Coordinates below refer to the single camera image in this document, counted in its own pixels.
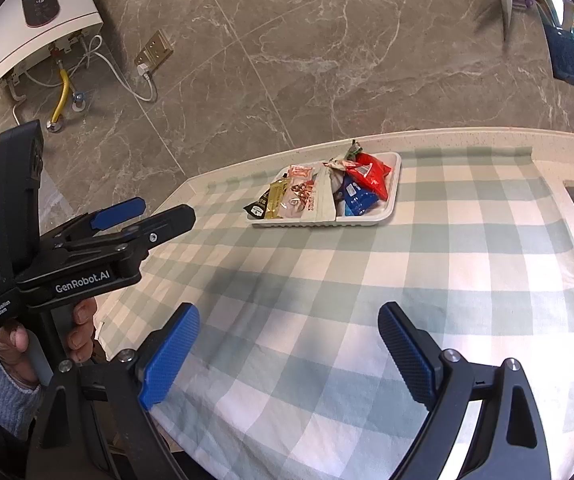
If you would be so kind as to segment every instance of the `plastic tray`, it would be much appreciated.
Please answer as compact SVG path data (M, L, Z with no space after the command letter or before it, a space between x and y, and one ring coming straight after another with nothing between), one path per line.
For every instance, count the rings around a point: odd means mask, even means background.
M339 225L373 225L389 218L394 211L394 202L396 200L396 189L398 187L398 177L400 176L400 155L395 152L371 153L391 169L391 173L385 177L385 186L387 187L387 201L378 201L376 206L367 211L362 216L337 216L336 220L326 222L320 221L302 221L300 218L274 218L271 220L257 220L251 215L247 215L247 222L258 227L298 227L298 226L339 226ZM314 162L303 162L304 165L314 164ZM283 176L289 169L289 166L282 168L276 174L276 179Z

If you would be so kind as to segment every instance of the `water heater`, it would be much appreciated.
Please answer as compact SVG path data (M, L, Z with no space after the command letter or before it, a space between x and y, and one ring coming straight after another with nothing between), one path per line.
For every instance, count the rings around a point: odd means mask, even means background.
M102 19L93 0L5 0L0 6L0 80L18 76L49 57L69 52L80 34L93 36Z

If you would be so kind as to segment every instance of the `sleeve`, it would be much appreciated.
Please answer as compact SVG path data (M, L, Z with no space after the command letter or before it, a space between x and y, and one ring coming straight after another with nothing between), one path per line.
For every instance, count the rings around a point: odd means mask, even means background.
M41 397L41 386L35 390L19 386L0 363L0 426L26 440Z

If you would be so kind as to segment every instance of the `tablecloth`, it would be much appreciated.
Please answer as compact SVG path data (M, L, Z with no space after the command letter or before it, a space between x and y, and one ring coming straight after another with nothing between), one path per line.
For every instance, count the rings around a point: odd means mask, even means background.
M103 307L109 356L137 348L182 301L200 335L153 416L216 478L385 479L418 432L381 341L398 301L471 362L525 367L552 476L574 463L574 244L530 150L401 153L378 226L254 228L242 207L280 170L210 184L194 229L154 251ZM468 410L445 478L475 424Z

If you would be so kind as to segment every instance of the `human hand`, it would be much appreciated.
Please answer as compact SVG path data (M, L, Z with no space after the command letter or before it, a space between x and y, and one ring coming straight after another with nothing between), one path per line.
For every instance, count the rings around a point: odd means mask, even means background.
M96 310L96 298L83 300L74 308L76 327L67 335L67 343L71 349L69 357L77 363L87 361L94 349L92 335ZM28 346L29 335L17 321L0 328L0 363L19 386L35 388L38 386L38 376L25 354Z

